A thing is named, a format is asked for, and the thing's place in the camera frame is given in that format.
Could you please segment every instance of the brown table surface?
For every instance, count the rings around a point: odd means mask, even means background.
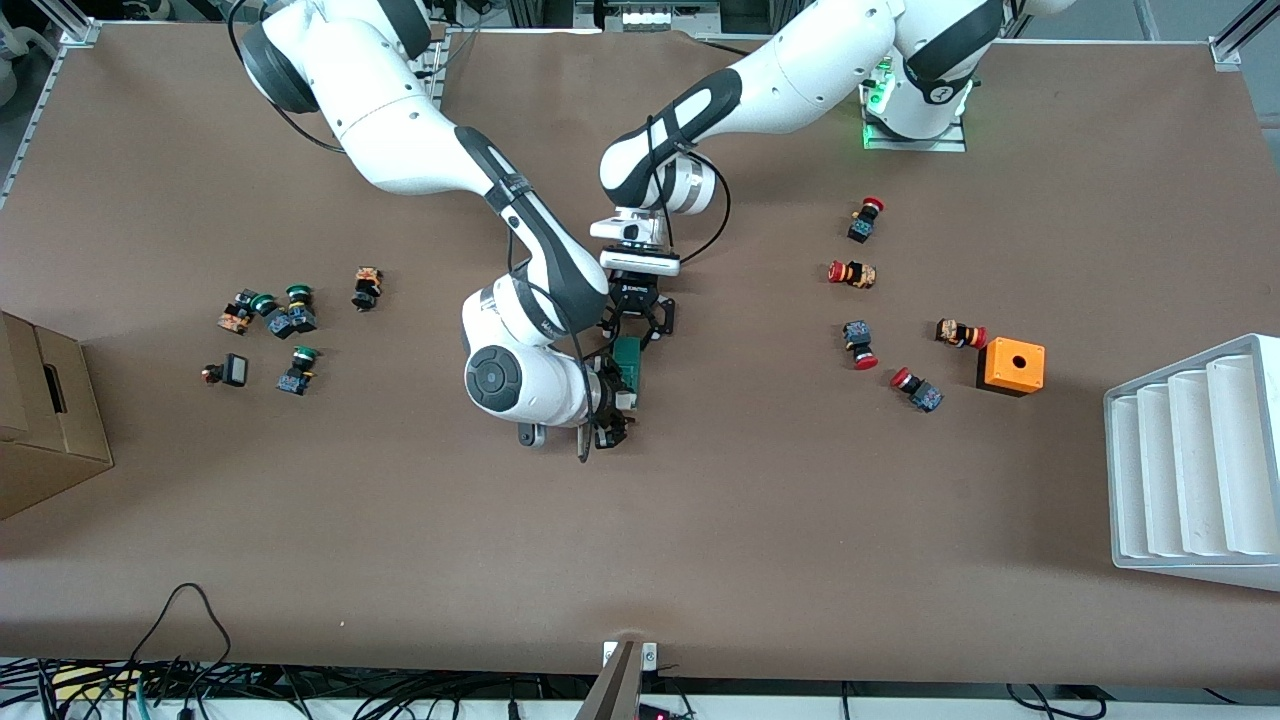
[[[671,33],[484,35],[444,109],[594,251],[602,150],[730,60]],[[108,27],[0,215],[0,306],[87,341],[118,466],[0,523],[0,653],[120,657],[197,580],[243,661],[584,673],[635,633],[684,675],[1280,687],[1280,594],[1108,553],[1103,391],[1280,333],[1244,83],[1202,46],[1000,45],[982,77],[964,155],[865,152],[850,111],[707,142],[730,229],[667,284],[632,437],[580,466],[567,430],[524,450],[463,392],[460,307],[506,252],[480,199],[366,184],[219,27]],[[718,208],[677,219],[680,249]],[[827,284],[833,258],[879,283]],[[364,315],[358,264],[387,272]],[[325,354],[301,398],[273,387],[292,342],[214,324],[296,282]],[[943,315],[1047,345],[1046,389],[974,389],[974,355],[931,340]],[[873,372],[837,338],[859,318]],[[250,387],[204,387],[229,351]],[[902,364],[938,413],[886,387]],[[218,650],[191,596],[145,655]]]

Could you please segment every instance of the hole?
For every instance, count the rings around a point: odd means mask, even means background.
[[[67,413],[63,383],[58,382],[58,368],[45,365],[45,383],[49,384],[49,400],[54,405],[54,413]]]

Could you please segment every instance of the wire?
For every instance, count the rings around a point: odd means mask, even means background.
[[[511,229],[508,228],[507,229],[507,274],[508,275],[512,272],[511,254],[515,250],[515,237],[516,237],[515,233],[512,233]],[[590,375],[586,374],[586,357],[582,356],[582,345],[577,341],[577,333],[568,332],[570,315],[568,315],[568,313],[564,311],[564,307],[559,304],[558,300],[556,300],[554,297],[552,297],[550,293],[547,292],[545,290],[538,287],[536,283],[534,283],[532,281],[529,279],[527,274],[526,274],[524,282],[531,290],[538,291],[539,295],[541,295],[547,300],[552,301],[552,305],[556,306],[556,311],[559,313],[561,319],[564,322],[564,325],[566,325],[564,327],[564,332],[568,334],[570,340],[573,341],[573,354],[577,356],[577,369],[581,370],[581,373],[582,373],[582,389],[586,392],[586,424],[588,424],[589,432],[591,433],[591,436],[594,436],[598,425],[595,423],[595,409],[591,406],[591,378],[590,378]],[[585,465],[586,461],[591,457],[591,442],[594,439],[595,439],[594,437],[589,437],[588,441],[585,443],[582,443],[582,448],[577,454],[577,461],[579,462],[581,462],[581,464]]]
[[[701,42],[703,45],[705,45],[708,47],[714,47],[717,50],[723,50],[726,53],[732,53],[735,55],[741,55],[744,58],[751,54],[750,50],[742,50],[742,49],[739,49],[739,47],[731,47],[728,45],[721,45],[719,42],[712,42],[709,40],[699,40],[698,42]]]
[[[1212,688],[1201,688],[1201,689],[1204,691],[1204,692],[1207,692],[1208,694],[1216,697],[1217,700],[1228,703],[1228,705],[1240,705],[1240,701],[1231,700],[1231,698],[1226,697],[1225,694],[1222,694],[1222,693],[1220,693],[1220,692],[1217,692],[1217,691],[1215,691]]]
[[[644,137],[649,143],[649,177],[653,178],[653,186],[658,191],[658,202],[662,205],[662,217],[667,220],[667,240],[671,242],[671,249],[676,249],[676,229],[671,227],[671,211],[667,209],[667,201],[669,197],[663,197],[662,195],[662,182],[658,179],[658,163],[654,161],[653,154],[653,115],[645,120],[644,124]]]
[[[298,701],[297,705],[298,710],[301,710],[302,714],[307,716],[307,720],[315,720],[315,717],[311,716],[311,710],[307,707],[306,701],[302,700],[302,693],[298,692],[298,685],[293,683],[293,675],[289,674],[289,669],[285,667],[284,665],[280,665],[280,671],[284,673],[284,682],[288,683],[289,689],[293,691],[293,697],[297,698]]]
[[[40,708],[45,714],[45,720],[56,720],[58,696],[54,692],[54,683],[50,682],[49,675],[45,673],[45,661],[38,660],[36,669],[40,673],[40,682],[36,685],[36,689],[40,692]],[[56,667],[54,667],[54,674],[58,674]]]
[[[675,678],[671,680],[671,687],[676,688],[676,692],[680,693],[680,701],[685,703],[685,720],[694,720],[694,715],[698,715],[698,712],[694,711],[692,705],[689,705],[689,696],[685,694],[685,691],[680,689]]]
[[[179,660],[182,660],[180,655],[174,657],[173,661],[169,662],[169,666],[164,669],[164,676],[160,678],[160,692],[156,693],[156,702],[151,707],[160,707],[160,703],[164,702],[165,691],[169,689],[169,675],[173,673],[173,667],[174,665],[178,665]]]
[[[449,56],[444,59],[444,63],[442,63],[439,68],[435,68],[433,70],[428,70],[426,74],[424,74],[422,77],[431,77],[434,74],[444,72],[444,68],[448,68],[449,63],[452,63],[454,58],[457,58],[458,55],[461,55],[462,51],[466,50],[467,45],[471,45],[471,41],[475,40],[476,33],[480,31],[480,26],[483,26],[488,19],[489,19],[489,17],[480,15],[476,19],[476,24],[471,26],[471,35],[467,35],[467,37],[458,45],[458,49],[457,50],[451,50],[449,51]]]
[[[238,13],[239,9],[244,6],[244,1],[246,0],[236,0],[236,3],[232,5],[232,9],[227,12],[227,37],[230,38],[230,41],[232,41],[232,50],[236,51],[236,59],[239,60],[241,64],[244,63],[244,56],[241,54],[239,40],[236,40],[236,13]],[[317,145],[320,147],[324,147],[325,150],[329,150],[330,152],[338,152],[340,155],[346,155],[347,154],[347,151],[343,150],[342,147],[339,147],[337,145],[329,145],[328,142],[325,142],[325,141],[317,138],[316,136],[311,135],[310,132],[302,129],[302,127],[298,126],[298,123],[293,122],[293,118],[291,118],[284,111],[284,109],[280,108],[279,105],[276,105],[275,102],[271,102],[271,108],[275,109],[275,114],[276,115],[280,115],[280,118],[284,122],[289,123],[289,127],[293,128],[294,132],[297,132],[302,137],[310,140],[312,142],[312,145]]]
[[[142,675],[138,675],[138,684],[133,688],[133,705],[138,708],[138,717],[142,720],[151,720],[151,714],[147,712],[147,701],[142,697]]]
[[[1053,707],[1052,705],[1050,705],[1048,698],[1046,698],[1044,693],[1041,692],[1039,685],[1028,683],[1027,687],[1030,688],[1032,692],[1036,694],[1036,700],[1039,701],[1039,705],[1028,702],[1018,697],[1018,693],[1014,692],[1014,685],[1011,683],[1005,684],[1005,692],[1007,692],[1009,697],[1012,698],[1012,701],[1016,702],[1018,705],[1025,707],[1027,710],[1043,712],[1048,720],[1055,720],[1059,716],[1070,717],[1071,720],[1102,720],[1103,717],[1107,716],[1107,701],[1102,698],[1098,698],[1100,707],[1097,712],[1094,712],[1093,715],[1079,715],[1075,712],[1068,712],[1066,710]]]
[[[196,673],[196,676],[187,685],[187,693],[182,698],[183,710],[186,710],[191,702],[191,691],[200,683],[200,680],[205,679],[205,676],[209,675],[210,670],[225,662],[227,656],[232,653],[232,637],[227,633],[227,628],[223,626],[221,620],[219,620],[218,615],[214,612],[214,607],[209,602],[209,596],[205,594],[205,588],[200,587],[196,583],[182,583],[178,587],[173,588],[173,592],[169,593],[169,600],[165,601],[164,607],[160,610],[160,615],[156,616],[156,621],[151,624],[151,628],[147,630],[147,633],[142,635],[142,639],[138,641],[138,644],[133,647],[133,652],[129,653],[129,660],[127,661],[125,665],[125,670],[129,670],[132,666],[137,664],[138,652],[142,650],[142,646],[145,646],[147,641],[151,639],[151,635],[155,634],[156,628],[160,626],[160,623],[164,621],[165,615],[169,614],[169,607],[173,606],[174,598],[177,598],[178,593],[182,592],[184,588],[191,588],[196,591],[197,594],[200,594],[200,600],[205,605],[205,612],[209,615],[209,620],[212,621],[215,628],[218,628],[218,633],[223,635],[223,653],[218,657],[216,661],[214,661],[212,665],[207,665],[202,667],[198,673]],[[138,676],[138,683],[140,684],[142,683],[141,674]]]
[[[730,213],[733,211],[733,193],[730,192],[728,190],[728,181],[724,179],[724,173],[721,173],[719,168],[717,168],[716,164],[712,163],[705,155],[698,152],[690,152],[689,155],[698,159],[698,161],[705,164],[708,168],[710,168],[712,172],[716,173],[716,177],[719,178],[721,184],[724,186],[724,219],[721,220],[721,227],[716,231],[716,234],[713,234],[710,240],[704,242],[701,247],[694,250],[687,258],[685,258],[682,260],[684,263],[689,263],[694,258],[701,255],[704,250],[707,250],[712,245],[716,245],[716,241],[719,240],[722,234],[724,234],[724,228],[728,227]]]

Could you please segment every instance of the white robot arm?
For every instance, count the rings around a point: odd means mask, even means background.
[[[1050,13],[1074,0],[1010,1],[1020,12]],[[700,213],[716,178],[687,155],[698,142],[728,132],[797,131],[886,58],[897,81],[869,111],[901,137],[937,137],[963,109],[1004,20],[1005,0],[817,0],[758,50],[696,82],[604,151],[600,183],[620,213],[593,232],[626,240],[612,229],[621,219],[663,204],[672,213]]]
[[[550,347],[600,320],[604,273],[484,135],[435,109],[407,65],[429,41],[415,0],[296,0],[253,26],[241,55],[271,102],[320,110],[379,188],[484,197],[530,259],[463,304],[467,393],[485,411],[527,425],[526,445],[535,443],[530,430],[590,421],[596,447],[612,447],[626,434],[621,377]]]

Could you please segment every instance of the robot cable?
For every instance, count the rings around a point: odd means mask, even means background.
[[[516,233],[513,233],[508,228],[507,229],[507,274],[508,275],[515,269],[512,266],[512,264],[511,264],[511,255],[512,255],[512,251],[515,250],[515,246],[516,246]],[[567,325],[567,323],[568,323],[568,313],[564,311],[564,307],[559,304],[559,301],[556,300],[554,297],[552,297],[550,293],[547,292],[545,290],[538,287],[536,283],[532,283],[529,279],[525,279],[524,282],[525,282],[525,284],[529,286],[530,290],[532,290],[534,292],[541,295],[547,300],[550,300],[552,305],[556,306],[556,311],[559,313],[561,320],[563,320],[566,323],[566,325]],[[577,333],[570,333],[568,337],[570,337],[570,340],[573,341],[573,355],[576,355],[577,369],[579,369],[580,373],[582,373],[582,389],[586,392],[586,424],[590,428],[591,438],[594,439],[595,430],[596,430],[596,428],[599,428],[599,424],[595,421],[595,404],[591,401],[591,378],[590,378],[590,375],[586,374],[586,357],[582,355],[582,345],[577,341]],[[585,465],[586,461],[588,461],[588,459],[590,459],[590,457],[591,457],[591,442],[586,442],[586,443],[582,445],[582,451],[577,454],[577,461],[582,462]]]
[[[239,60],[241,63],[244,61],[244,58],[241,55],[239,41],[236,40],[236,13],[239,13],[239,9],[243,8],[243,6],[244,6],[244,0],[236,0],[236,3],[232,5],[230,10],[227,13],[227,36],[230,37],[230,40],[232,40],[232,50],[236,51],[236,59]],[[283,118],[284,122],[289,123],[289,127],[293,128],[294,132],[297,132],[302,137],[310,140],[314,145],[324,147],[325,150],[328,150],[330,152],[338,152],[339,155],[346,155],[347,154],[347,151],[343,150],[342,147],[339,147],[337,145],[329,145],[328,142],[325,142],[325,141],[317,138],[316,136],[311,135],[310,132],[302,129],[302,127],[298,123],[293,122],[293,118],[291,118],[288,115],[288,113],[285,113],[284,109],[280,108],[279,105],[276,105],[275,102],[271,102],[271,108],[275,109],[275,113],[278,115],[280,115],[280,118]]]

